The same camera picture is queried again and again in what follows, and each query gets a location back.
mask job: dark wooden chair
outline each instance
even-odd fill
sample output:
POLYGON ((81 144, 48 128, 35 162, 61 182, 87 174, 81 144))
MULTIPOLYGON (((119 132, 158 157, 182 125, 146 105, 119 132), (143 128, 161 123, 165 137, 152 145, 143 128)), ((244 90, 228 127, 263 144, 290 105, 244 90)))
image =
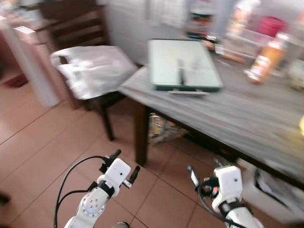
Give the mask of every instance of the dark wooden chair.
MULTIPOLYGON (((105 21, 105 6, 98 6, 95 0, 60 0, 38 4, 43 19, 47 39, 44 43, 52 53, 74 46, 110 45, 105 21)), ((108 139, 114 139, 107 108, 124 98, 119 92, 79 101, 74 98, 66 78, 61 75, 68 95, 72 98, 72 107, 84 105, 87 110, 100 114, 108 139)))
MULTIPOLYGON (((9 200, 10 200, 10 197, 8 195, 0 192, 0 205, 8 203, 9 200)), ((0 224, 0 228, 10 228, 10 227, 0 224)))

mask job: tile floor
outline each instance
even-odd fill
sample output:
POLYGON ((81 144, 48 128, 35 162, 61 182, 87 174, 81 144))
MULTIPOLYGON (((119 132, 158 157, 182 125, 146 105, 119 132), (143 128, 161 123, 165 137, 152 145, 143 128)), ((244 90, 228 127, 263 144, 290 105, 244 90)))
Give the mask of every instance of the tile floor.
MULTIPOLYGON (((52 228, 54 202, 64 173, 74 162, 90 155, 109 155, 122 149, 132 167, 133 121, 130 100, 110 109, 116 140, 109 142, 98 116, 71 110, 66 102, 42 107, 29 84, 19 89, 0 85, 0 190, 11 202, 0 208, 1 223, 12 228, 52 228)), ((96 228, 126 221, 131 228, 223 228, 198 204, 186 167, 201 177, 212 174, 213 154, 187 140, 164 142, 149 148, 149 159, 134 186, 121 188, 96 228)), ((80 165, 64 188, 86 189, 100 175, 100 161, 80 165)), ((59 227, 72 217, 82 194, 67 198, 59 211, 59 227)), ((282 228, 254 209, 265 227, 282 228)))

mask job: white plastic bag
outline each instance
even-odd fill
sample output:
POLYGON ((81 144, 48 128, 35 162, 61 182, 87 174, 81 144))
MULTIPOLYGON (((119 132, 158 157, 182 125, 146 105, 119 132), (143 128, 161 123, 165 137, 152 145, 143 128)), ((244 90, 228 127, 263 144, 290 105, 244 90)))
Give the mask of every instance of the white plastic bag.
POLYGON ((51 62, 66 78, 74 96, 86 100, 117 88, 137 70, 115 46, 71 47, 51 54, 51 62), (67 59, 61 64, 60 57, 67 59))

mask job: table leg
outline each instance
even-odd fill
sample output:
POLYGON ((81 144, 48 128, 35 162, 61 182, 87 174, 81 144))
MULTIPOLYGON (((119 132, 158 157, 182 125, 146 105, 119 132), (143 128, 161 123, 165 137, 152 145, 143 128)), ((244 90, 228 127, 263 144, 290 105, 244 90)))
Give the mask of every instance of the table leg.
POLYGON ((144 165, 147 160, 149 110, 148 107, 135 102, 135 160, 139 165, 144 165))

